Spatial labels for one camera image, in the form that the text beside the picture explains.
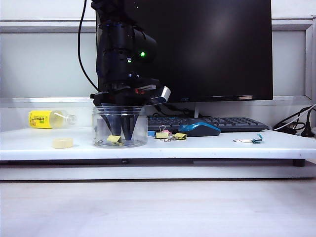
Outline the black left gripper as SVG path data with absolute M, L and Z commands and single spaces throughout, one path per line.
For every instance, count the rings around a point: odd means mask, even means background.
M 157 79 L 149 78 L 112 82 L 99 92 L 91 94 L 90 98 L 96 107 L 102 106 L 100 115 L 112 135 L 121 136 L 122 129 L 126 140 L 141 140 L 142 120 L 137 120 L 142 115 L 142 106 L 163 103 L 163 84 Z

